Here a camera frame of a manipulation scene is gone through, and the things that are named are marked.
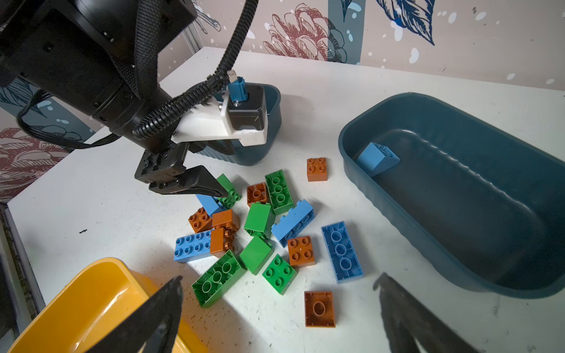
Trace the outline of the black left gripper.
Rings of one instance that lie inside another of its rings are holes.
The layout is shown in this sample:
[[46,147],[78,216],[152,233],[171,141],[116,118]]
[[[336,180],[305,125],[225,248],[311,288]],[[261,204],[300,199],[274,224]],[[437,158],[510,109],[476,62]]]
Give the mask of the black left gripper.
[[170,143],[164,150],[145,150],[135,172],[135,179],[149,184],[160,195],[204,195],[228,197],[228,191],[204,166],[184,166],[188,143]]

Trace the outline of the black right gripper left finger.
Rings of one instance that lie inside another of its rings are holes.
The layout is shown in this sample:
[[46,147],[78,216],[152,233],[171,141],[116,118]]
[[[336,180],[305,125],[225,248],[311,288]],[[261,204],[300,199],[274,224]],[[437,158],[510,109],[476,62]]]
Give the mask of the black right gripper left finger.
[[172,352],[182,311],[181,276],[166,283],[89,352]]

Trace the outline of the blue slope lego brick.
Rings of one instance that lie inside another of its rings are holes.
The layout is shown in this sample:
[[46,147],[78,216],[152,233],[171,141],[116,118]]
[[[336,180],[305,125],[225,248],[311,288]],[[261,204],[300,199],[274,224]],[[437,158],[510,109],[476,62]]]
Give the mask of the blue slope lego brick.
[[360,153],[356,163],[370,177],[375,177],[394,168],[400,161],[400,158],[387,146],[371,142]]

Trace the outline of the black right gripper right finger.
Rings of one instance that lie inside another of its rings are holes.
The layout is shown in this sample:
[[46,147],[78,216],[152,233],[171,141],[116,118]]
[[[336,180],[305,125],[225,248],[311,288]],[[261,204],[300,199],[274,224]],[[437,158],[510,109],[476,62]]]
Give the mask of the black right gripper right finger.
[[420,301],[386,273],[374,289],[380,289],[381,317],[392,352],[476,352]]

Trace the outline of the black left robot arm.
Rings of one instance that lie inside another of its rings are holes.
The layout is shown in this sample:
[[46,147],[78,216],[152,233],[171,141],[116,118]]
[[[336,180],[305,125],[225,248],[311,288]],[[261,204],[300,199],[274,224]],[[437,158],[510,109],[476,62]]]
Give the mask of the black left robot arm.
[[157,81],[158,56],[197,19],[192,2],[3,1],[1,85],[35,85],[22,114],[55,96],[110,130],[96,146],[126,138],[143,147],[135,177],[153,192],[226,197],[205,167],[183,165],[191,145],[172,136],[186,113],[231,83],[257,6],[244,3],[215,72],[171,97]]

